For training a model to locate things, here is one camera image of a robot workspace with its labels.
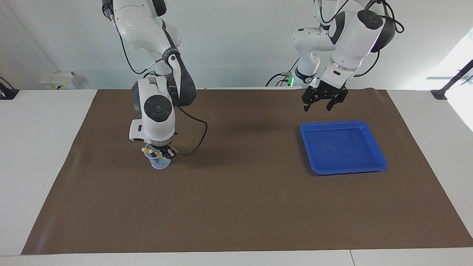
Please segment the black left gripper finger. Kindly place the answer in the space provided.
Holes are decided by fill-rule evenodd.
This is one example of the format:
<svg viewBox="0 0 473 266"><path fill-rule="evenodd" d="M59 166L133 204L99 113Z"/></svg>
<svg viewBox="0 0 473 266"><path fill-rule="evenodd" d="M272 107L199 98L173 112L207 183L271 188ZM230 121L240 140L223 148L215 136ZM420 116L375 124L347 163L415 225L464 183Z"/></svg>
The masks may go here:
<svg viewBox="0 0 473 266"><path fill-rule="evenodd" d="M333 95L326 106L327 111L331 111L336 104L341 104L348 95L348 91L340 91L337 95Z"/></svg>
<svg viewBox="0 0 473 266"><path fill-rule="evenodd" d="M311 105L318 102L318 90L317 89L306 89L302 101L304 103L304 111L308 112Z"/></svg>

